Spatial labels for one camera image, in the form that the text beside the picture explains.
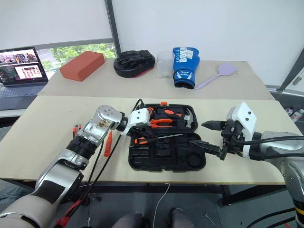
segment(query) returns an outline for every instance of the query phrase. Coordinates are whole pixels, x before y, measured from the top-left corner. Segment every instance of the laptop screen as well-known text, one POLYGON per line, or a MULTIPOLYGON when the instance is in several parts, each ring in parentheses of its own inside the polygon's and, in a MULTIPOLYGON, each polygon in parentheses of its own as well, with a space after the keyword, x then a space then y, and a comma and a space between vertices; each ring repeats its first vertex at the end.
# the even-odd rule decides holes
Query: laptop screen
POLYGON ((0 80, 4 86, 46 84, 44 72, 34 47, 0 51, 0 80))

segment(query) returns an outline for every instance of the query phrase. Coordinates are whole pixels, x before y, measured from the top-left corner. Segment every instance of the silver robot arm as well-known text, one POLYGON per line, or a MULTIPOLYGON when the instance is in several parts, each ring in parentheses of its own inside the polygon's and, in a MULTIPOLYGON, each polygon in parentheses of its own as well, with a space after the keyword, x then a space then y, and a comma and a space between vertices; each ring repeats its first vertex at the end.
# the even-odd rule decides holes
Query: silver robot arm
POLYGON ((0 213, 0 227, 48 227, 60 202, 69 199, 81 183, 81 170, 86 168, 108 131, 117 129, 122 135, 127 135, 133 126, 141 125, 149 125, 149 113, 145 108, 133 111, 126 118, 108 105, 100 106, 93 119, 42 172, 35 191, 0 213))
POLYGON ((257 118, 246 103, 233 107, 226 121, 207 121, 202 126, 221 131, 223 145, 218 147, 203 141, 191 143, 224 160, 227 153, 257 161, 266 161, 281 172, 287 190, 293 198, 296 209, 298 227, 304 228, 304 157, 285 157, 286 154, 304 154, 304 140, 288 140, 277 142, 254 143, 246 145, 246 141, 262 140, 283 136, 298 136, 287 132, 257 133, 257 118))

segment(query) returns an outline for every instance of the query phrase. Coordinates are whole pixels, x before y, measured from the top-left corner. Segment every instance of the tree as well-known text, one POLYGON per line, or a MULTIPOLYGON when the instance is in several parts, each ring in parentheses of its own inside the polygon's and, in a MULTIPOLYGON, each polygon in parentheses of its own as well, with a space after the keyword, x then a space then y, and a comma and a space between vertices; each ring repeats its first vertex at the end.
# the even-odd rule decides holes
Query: tree
POLYGON ((88 44, 70 47, 55 47, 51 49, 51 52, 56 61, 62 66, 66 60, 70 57, 79 56, 85 51, 94 51, 102 53, 107 58, 115 58, 115 48, 113 43, 107 44, 88 44))
POLYGON ((50 60, 43 60, 42 66, 45 72, 54 72, 55 68, 53 66, 53 63, 50 60))

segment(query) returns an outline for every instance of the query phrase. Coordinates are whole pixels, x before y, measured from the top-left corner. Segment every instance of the laptop keyboard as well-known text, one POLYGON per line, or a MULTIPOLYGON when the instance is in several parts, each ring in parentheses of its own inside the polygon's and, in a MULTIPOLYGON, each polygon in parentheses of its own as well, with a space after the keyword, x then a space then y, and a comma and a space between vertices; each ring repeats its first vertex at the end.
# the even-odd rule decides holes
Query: laptop keyboard
POLYGON ((0 98, 19 97, 19 96, 36 96, 43 87, 44 87, 44 85, 16 87, 16 88, 2 88, 0 90, 0 98))

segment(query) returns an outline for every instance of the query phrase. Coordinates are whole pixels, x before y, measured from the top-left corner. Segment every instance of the white table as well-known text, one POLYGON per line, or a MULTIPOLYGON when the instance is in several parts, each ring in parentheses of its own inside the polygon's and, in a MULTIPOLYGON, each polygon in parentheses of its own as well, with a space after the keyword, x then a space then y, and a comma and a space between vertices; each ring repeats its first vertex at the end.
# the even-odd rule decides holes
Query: white table
MULTIPOLYGON (((262 80, 245 61, 226 61, 237 67, 237 74, 221 76, 200 90, 177 88, 172 78, 159 79, 156 68, 139 77, 120 77, 114 71, 113 61, 107 59, 83 82, 63 78, 57 71, 39 95, 274 100, 262 80)), ((195 83, 198 85, 217 74, 217 68, 223 62, 201 61, 195 73, 195 83)))
MULTIPOLYGON (((199 124, 207 120, 225 120, 229 109, 244 100, 144 99, 145 103, 168 101, 169 104, 191 105, 199 124)), ((84 124, 97 107, 108 104, 130 113, 136 98, 38 96, 12 129, 0 142, 0 178, 36 180, 43 169, 72 139, 72 126, 84 124)), ((301 134, 277 101, 245 100, 256 114, 257 131, 289 131, 301 134)), ((114 131, 113 141, 118 137, 114 131)), ((204 141, 220 145, 220 132, 199 126, 196 133, 204 141)), ((172 182, 209 184, 283 184, 280 172, 271 164, 251 161, 228 154, 225 161, 206 154, 206 167, 200 171, 173 173, 172 171, 135 171, 128 164, 129 137, 121 139, 115 154, 100 181, 117 182, 172 182)), ((96 154, 84 171, 84 181, 96 154)), ((98 162, 100 170, 105 158, 98 162)))

